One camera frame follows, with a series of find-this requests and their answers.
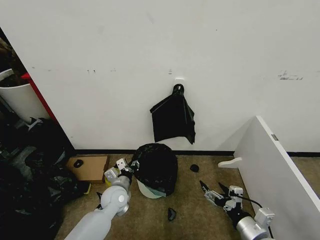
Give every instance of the yellow object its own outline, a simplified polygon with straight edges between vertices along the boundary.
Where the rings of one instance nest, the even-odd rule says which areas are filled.
[[[90,183],[90,184],[89,184],[89,187],[88,187],[88,191],[86,191],[84,194],[86,194],[86,195],[87,195],[87,194],[89,194],[89,193],[90,193],[91,186],[92,186],[92,184]]]

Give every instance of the white plastic piece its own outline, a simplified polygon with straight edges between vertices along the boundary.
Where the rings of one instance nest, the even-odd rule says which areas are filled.
[[[116,161],[116,165],[118,166],[118,169],[121,171],[122,169],[125,169],[127,166],[127,160],[125,158],[120,158],[118,161]]]
[[[174,80],[173,80],[173,86],[174,85],[177,85],[177,84],[182,84],[183,86],[186,85],[186,80],[184,77],[176,77]]]
[[[113,183],[115,180],[117,180],[118,175],[119,175],[119,172],[114,167],[108,169],[104,173],[104,176],[110,183]]]
[[[263,228],[268,228],[272,219],[275,218],[275,213],[269,208],[263,207],[258,210],[254,220],[256,220]]]
[[[236,157],[230,161],[222,161],[218,163],[219,168],[227,168],[227,169],[237,169],[239,167],[240,162],[242,161],[241,157]]]
[[[120,195],[120,196],[119,196],[119,202],[122,203],[124,200],[125,200],[125,196]]]

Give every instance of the white panel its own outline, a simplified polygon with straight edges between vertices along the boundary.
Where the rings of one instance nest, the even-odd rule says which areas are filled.
[[[184,77],[195,144],[173,149],[233,151],[262,115],[288,151],[319,152],[319,13],[318,0],[1,0],[0,22],[77,149],[153,142],[149,109]]]
[[[262,117],[255,117],[234,156],[251,199],[275,213],[278,240],[318,240],[320,200]],[[252,204],[255,211],[259,209]]]

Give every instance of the cable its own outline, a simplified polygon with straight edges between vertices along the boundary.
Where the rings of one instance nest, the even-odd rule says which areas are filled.
[[[261,204],[258,203],[258,202],[255,201],[255,200],[251,200],[250,198],[246,198],[246,197],[244,197],[244,196],[240,196],[240,195],[237,195],[237,194],[235,194],[235,196],[237,196],[237,197],[240,198],[240,199],[244,199],[244,200],[247,200],[247,201],[252,202],[252,203],[254,203],[254,204],[257,204],[260,208],[262,208]]]
[[[268,229],[269,229],[270,237],[273,239],[273,238],[274,238],[274,235],[272,234],[271,227],[268,226]]]
[[[240,199],[247,200],[247,201],[249,201],[249,202],[252,202],[252,203],[254,203],[254,204],[257,204],[260,208],[262,208],[262,205],[261,205],[260,203],[258,203],[257,201],[255,201],[255,200],[251,200],[250,198],[246,198],[246,197],[240,196],[240,195],[238,195],[238,194],[233,194],[233,195],[236,196],[236,197],[238,197],[238,198],[240,198]],[[270,237],[273,239],[273,238],[274,238],[274,235],[272,234],[271,227],[268,226],[268,229],[269,229]]]

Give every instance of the brown carpet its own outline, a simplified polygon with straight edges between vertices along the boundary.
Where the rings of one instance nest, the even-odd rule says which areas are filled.
[[[111,154],[110,166],[119,158],[128,161],[131,155]],[[202,180],[212,190],[221,192],[218,182],[226,186],[243,187],[244,196],[247,192],[237,169],[218,168],[218,163],[233,159],[226,156],[178,156],[178,179],[175,192],[169,197],[149,199],[143,196],[133,178],[131,201],[128,212],[112,220],[111,229],[106,240],[240,240],[233,229],[231,220],[222,208],[212,206],[204,197],[199,180]],[[294,158],[294,162],[305,174],[307,181],[314,190],[320,192],[320,160],[312,162],[312,158]],[[197,164],[198,173],[190,171],[190,165]],[[64,239],[78,221],[99,204],[96,192],[103,192],[104,184],[93,185],[89,195],[78,198],[64,208],[64,220],[55,240]],[[168,221],[168,208],[177,212],[176,219]],[[243,209],[254,214],[249,202],[243,201]]]

